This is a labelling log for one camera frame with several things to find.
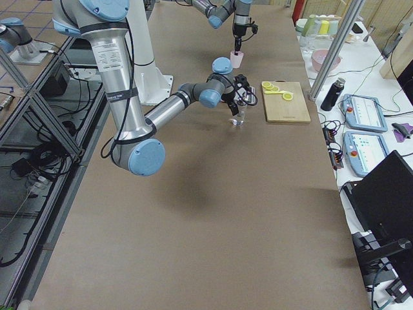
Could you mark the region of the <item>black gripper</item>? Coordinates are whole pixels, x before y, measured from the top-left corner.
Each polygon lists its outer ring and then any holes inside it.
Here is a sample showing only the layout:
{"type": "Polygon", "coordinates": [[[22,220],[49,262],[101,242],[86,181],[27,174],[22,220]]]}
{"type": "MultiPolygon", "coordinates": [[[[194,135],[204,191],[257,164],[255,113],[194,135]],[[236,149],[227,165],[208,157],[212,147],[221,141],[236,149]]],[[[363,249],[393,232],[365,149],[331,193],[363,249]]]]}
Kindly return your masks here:
{"type": "Polygon", "coordinates": [[[234,51],[239,52],[242,45],[242,37],[246,35],[247,29],[251,28],[252,35],[256,35],[258,32],[258,25],[255,22],[249,22],[247,24],[239,24],[235,22],[232,27],[232,32],[234,36],[234,51]]]}
{"type": "Polygon", "coordinates": [[[244,75],[239,74],[234,77],[232,91],[230,93],[222,95],[222,102],[227,103],[233,116],[236,116],[239,114],[238,104],[234,101],[234,97],[235,97],[236,91],[241,87],[247,88],[247,87],[252,87],[252,86],[250,86],[250,83],[248,82],[247,78],[244,75]]]}

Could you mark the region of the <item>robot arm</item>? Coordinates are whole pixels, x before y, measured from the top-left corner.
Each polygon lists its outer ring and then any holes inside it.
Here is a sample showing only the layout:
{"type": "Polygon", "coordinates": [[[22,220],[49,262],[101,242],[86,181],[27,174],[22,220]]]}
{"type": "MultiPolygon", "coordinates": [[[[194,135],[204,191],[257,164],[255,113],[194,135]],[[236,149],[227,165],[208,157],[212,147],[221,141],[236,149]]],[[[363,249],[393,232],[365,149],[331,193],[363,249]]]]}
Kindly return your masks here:
{"type": "Polygon", "coordinates": [[[253,1],[248,0],[227,0],[221,6],[217,6],[210,1],[176,1],[181,6],[192,6],[206,16],[210,26],[218,29],[222,24],[234,14],[232,22],[232,35],[234,37],[234,53],[241,54],[242,42],[248,41],[257,34],[258,26],[250,17],[250,9],[253,1]]]}
{"type": "Polygon", "coordinates": [[[185,83],[148,113],[143,113],[135,78],[135,48],[131,1],[53,1],[54,28],[61,34],[87,40],[101,75],[117,132],[109,140],[108,157],[139,176],[155,174],[165,161],[165,148],[154,138],[157,130],[194,102],[214,108],[227,103],[238,113],[240,89],[249,93],[247,78],[233,75],[226,57],[212,63],[204,83],[185,83]]]}

